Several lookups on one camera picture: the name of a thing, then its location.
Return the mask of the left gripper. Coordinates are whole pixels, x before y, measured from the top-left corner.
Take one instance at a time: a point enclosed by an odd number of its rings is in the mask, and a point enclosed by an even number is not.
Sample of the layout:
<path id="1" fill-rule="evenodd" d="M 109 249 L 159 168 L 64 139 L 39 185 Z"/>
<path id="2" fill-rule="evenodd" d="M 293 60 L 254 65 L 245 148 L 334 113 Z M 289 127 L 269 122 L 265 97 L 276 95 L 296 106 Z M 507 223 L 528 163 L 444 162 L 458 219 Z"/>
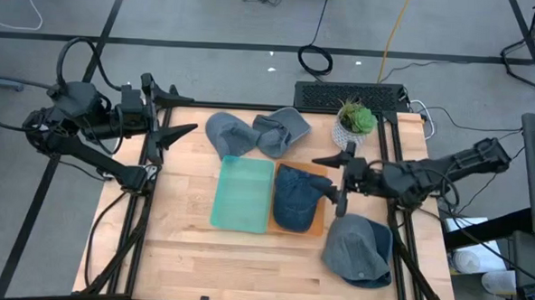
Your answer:
<path id="1" fill-rule="evenodd" d="M 117 114 L 122 116 L 124 137 L 145 135 L 146 159 L 153 164 L 161 164 L 163 152 L 181 137 L 186 136 L 198 126 L 195 123 L 181 126 L 163 127 L 159 130 L 158 108 L 185 107 L 194 102 L 193 98 L 181 96 L 174 84 L 169 90 L 161 89 L 151 73 L 140 76 L 141 89 L 131 85 L 121 88 L 121 102 Z"/>

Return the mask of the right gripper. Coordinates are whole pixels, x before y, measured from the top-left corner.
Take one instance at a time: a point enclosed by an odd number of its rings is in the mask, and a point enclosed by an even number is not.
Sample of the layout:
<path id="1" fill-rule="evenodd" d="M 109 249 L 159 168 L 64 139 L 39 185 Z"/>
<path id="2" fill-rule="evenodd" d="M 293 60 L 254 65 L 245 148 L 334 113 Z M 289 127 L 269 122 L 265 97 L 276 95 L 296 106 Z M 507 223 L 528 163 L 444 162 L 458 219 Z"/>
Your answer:
<path id="1" fill-rule="evenodd" d="M 348 193 L 359 192 L 363 195 L 383 196 L 380 173 L 369 167 L 364 158 L 355 157 L 356 144 L 348 142 L 345 150 L 338 154 L 314 158 L 313 163 L 326 167 L 340 168 L 343 166 L 343 179 L 340 190 L 336 185 L 324 186 L 321 192 L 331 203 L 336 203 L 336 215 L 343 217 L 347 210 Z"/>

